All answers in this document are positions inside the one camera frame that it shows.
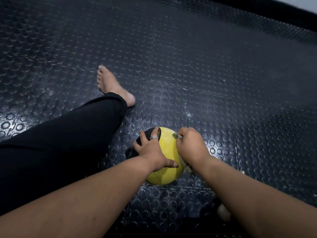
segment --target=floor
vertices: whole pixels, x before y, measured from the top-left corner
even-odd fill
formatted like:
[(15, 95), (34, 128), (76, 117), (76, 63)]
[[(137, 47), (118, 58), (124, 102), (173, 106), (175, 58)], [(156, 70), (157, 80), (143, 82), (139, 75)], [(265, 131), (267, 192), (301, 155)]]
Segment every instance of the floor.
[[(317, 207), (317, 33), (208, 0), (0, 0), (0, 140), (101, 95), (103, 64), (136, 96), (101, 170), (141, 129), (197, 129), (210, 153)], [(238, 237), (183, 174), (144, 184), (108, 232)]]

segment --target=person's right arm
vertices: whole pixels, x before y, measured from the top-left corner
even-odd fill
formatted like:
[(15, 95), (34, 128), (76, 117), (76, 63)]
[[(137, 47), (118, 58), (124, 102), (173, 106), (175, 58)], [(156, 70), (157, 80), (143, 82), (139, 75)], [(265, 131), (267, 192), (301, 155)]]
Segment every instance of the person's right arm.
[(181, 128), (180, 156), (198, 172), (252, 237), (317, 237), (317, 209), (212, 157), (201, 135)]

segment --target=pant leg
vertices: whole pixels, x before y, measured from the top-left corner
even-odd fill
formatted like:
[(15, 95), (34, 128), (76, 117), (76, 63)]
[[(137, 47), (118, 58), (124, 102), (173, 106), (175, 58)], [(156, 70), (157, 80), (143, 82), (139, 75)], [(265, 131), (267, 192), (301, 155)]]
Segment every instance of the pant leg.
[(0, 215), (85, 177), (104, 157), (127, 104), (107, 93), (0, 143)]

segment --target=forearm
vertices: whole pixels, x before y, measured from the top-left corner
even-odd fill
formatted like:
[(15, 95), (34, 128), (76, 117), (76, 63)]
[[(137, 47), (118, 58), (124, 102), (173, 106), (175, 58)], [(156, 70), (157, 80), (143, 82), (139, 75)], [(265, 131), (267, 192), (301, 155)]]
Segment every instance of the forearm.
[(317, 209), (213, 158), (193, 168), (253, 237), (315, 237)]
[(150, 173), (126, 160), (1, 216), (0, 237), (102, 237)]

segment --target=person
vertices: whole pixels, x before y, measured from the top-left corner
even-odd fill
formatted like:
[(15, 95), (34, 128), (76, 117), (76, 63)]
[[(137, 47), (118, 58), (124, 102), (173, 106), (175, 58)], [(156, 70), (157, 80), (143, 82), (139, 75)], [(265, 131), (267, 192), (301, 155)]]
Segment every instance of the person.
[[(28, 189), (38, 196), (50, 193), (1, 216), (0, 237), (102, 237), (151, 172), (175, 167), (174, 161), (163, 155), (158, 140), (148, 140), (141, 131), (142, 145), (133, 143), (139, 156), (66, 185), (83, 175), (83, 165), (75, 165), (75, 177), (65, 175), (74, 162), (87, 160), (82, 157), (88, 153), (89, 157), (105, 153), (124, 113), (135, 102), (104, 66), (98, 69), (97, 82), (104, 96), (1, 143), (0, 185), (1, 196), (5, 196), (1, 199), (7, 202), (1, 206), (20, 205), (15, 195), (27, 196), (31, 201), (35, 196)], [(181, 128), (178, 134), (183, 135), (176, 141), (180, 156), (204, 178), (252, 237), (317, 236), (316, 208), (212, 157), (195, 129)], [(73, 159), (73, 154), (82, 156)], [(59, 165), (67, 168), (56, 171)], [(14, 187), (4, 177), (14, 180)], [(56, 178), (54, 182), (49, 180), (52, 177)], [(27, 188), (20, 191), (22, 185)]]

